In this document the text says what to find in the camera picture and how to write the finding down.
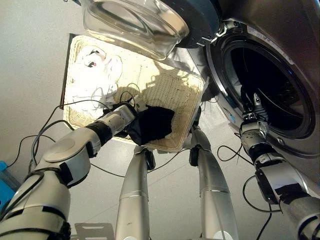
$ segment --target black cloth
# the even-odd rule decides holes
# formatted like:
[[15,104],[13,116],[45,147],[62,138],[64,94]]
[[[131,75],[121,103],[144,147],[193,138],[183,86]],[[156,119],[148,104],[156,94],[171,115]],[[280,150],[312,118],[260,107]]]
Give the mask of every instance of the black cloth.
[[139,146],[163,139],[172,132],[171,121],[175,112],[160,106],[147,107],[147,110],[137,114],[127,129],[131,139]]

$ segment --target white floor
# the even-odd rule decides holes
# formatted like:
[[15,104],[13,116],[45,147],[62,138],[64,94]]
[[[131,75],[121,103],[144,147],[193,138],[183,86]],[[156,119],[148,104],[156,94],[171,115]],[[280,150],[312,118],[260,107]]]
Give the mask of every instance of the white floor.
[[[54,106],[59,104],[69,33],[83,34],[81,9],[72,1],[0,1],[0,160],[11,163],[20,140],[39,131]],[[62,118],[62,111],[53,120]],[[220,145],[238,149],[240,141],[216,103],[206,103],[200,126],[207,134],[212,152]],[[62,124],[48,131],[60,138],[69,130]],[[22,181],[27,174],[32,140],[25,140],[18,162],[9,171]],[[51,143],[43,140],[39,156]],[[98,166],[124,175],[134,146],[111,140],[92,159]],[[160,166],[173,154],[154,153]],[[232,154],[221,151],[227,158]],[[201,233],[199,174],[188,162],[189,153],[179,154],[170,164],[148,174],[150,235],[153,240],[198,238]],[[254,174],[239,159],[219,162],[229,184],[239,238],[256,239],[268,214],[250,208],[242,197],[242,186]],[[91,168],[83,183],[70,189],[69,221],[111,223],[115,230],[122,178]],[[268,208],[256,182],[247,186],[248,198],[260,208]],[[273,214],[261,240],[291,240],[286,219]]]

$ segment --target metal robot arm segment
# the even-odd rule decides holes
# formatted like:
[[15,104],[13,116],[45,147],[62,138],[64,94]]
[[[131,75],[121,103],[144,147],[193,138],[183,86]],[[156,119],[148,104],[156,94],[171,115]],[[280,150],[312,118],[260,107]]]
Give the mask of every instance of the metal robot arm segment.
[[124,104],[53,144],[1,211],[0,239],[69,239],[68,188],[86,178],[89,158],[134,119],[133,107]]

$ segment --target laundry basket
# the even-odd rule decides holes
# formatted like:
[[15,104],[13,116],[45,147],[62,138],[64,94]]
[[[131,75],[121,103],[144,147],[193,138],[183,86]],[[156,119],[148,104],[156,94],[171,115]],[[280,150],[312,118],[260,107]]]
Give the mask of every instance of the laundry basket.
[[[113,96],[117,103],[120,101],[122,92],[129,91],[134,96],[140,95],[150,106],[174,111],[171,122],[172,133],[163,139],[150,141],[145,146],[166,152],[178,152],[183,146],[199,107],[204,89],[202,78],[194,73],[165,65],[119,46],[81,35],[73,38],[70,45],[65,104],[69,103],[68,99],[71,99],[68,90],[74,83],[70,76],[70,67],[76,61],[79,51],[85,46],[96,46],[107,55],[117,55],[121,58],[122,74],[117,82],[118,91]],[[126,101],[129,98],[131,95],[125,92],[121,100]],[[74,110],[70,105],[64,107],[63,119],[74,128],[84,127],[95,121],[91,116]],[[129,136],[126,138],[114,137],[113,139],[133,143]]]

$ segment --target black band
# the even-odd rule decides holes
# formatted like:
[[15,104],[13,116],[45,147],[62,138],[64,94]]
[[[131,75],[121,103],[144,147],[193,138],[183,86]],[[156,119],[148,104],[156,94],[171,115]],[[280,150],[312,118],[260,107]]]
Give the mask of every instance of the black band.
[[276,150],[274,150],[274,148],[266,142],[254,145],[248,151],[248,155],[250,156],[253,163],[255,163],[256,159],[261,155],[269,153],[276,153]]
[[101,147],[112,138],[111,128],[101,121],[95,121],[85,127],[91,129],[98,135]]

